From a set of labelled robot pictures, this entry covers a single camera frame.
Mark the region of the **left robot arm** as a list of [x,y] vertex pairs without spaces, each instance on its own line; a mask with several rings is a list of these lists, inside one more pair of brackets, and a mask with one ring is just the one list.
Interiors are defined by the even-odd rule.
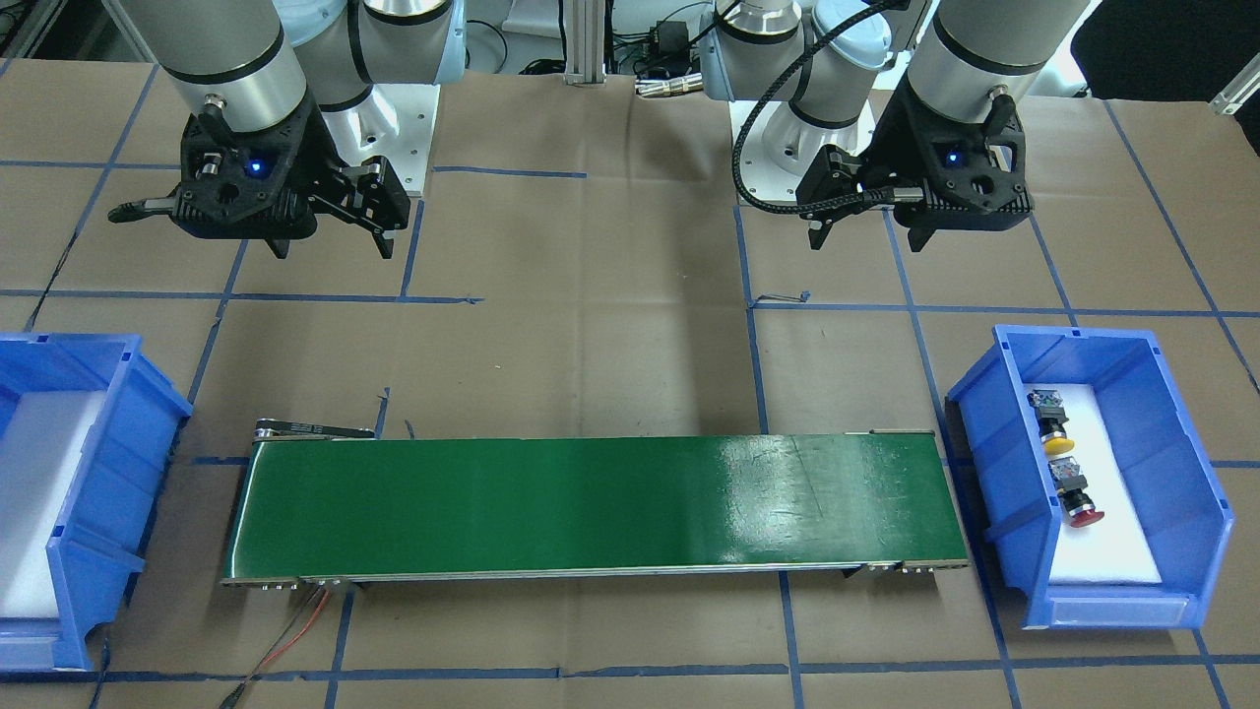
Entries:
[[837,220],[890,208],[922,251],[939,230],[1034,213],[1018,99],[1085,1],[716,1],[699,40],[712,99],[747,99],[730,178],[765,214]]

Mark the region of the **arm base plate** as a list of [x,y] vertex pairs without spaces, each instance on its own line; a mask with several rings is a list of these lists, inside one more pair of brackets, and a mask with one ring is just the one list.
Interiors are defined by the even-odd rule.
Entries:
[[375,84],[359,105],[325,111],[323,118],[343,161],[359,166],[383,156],[410,196],[421,198],[440,94],[435,84]]
[[772,99],[743,140],[740,171],[752,196],[771,205],[796,205],[796,186],[823,145],[859,156],[869,145],[876,117],[869,99],[862,105],[854,123],[823,128],[804,122],[788,103]]

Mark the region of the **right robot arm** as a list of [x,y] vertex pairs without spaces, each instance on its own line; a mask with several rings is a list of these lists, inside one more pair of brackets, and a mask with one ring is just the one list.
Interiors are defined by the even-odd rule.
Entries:
[[189,116],[175,188],[113,207],[113,224],[165,217],[284,259],[328,215],[391,259],[415,191],[398,161],[421,150],[384,89],[461,81],[464,3],[122,1],[120,13]]

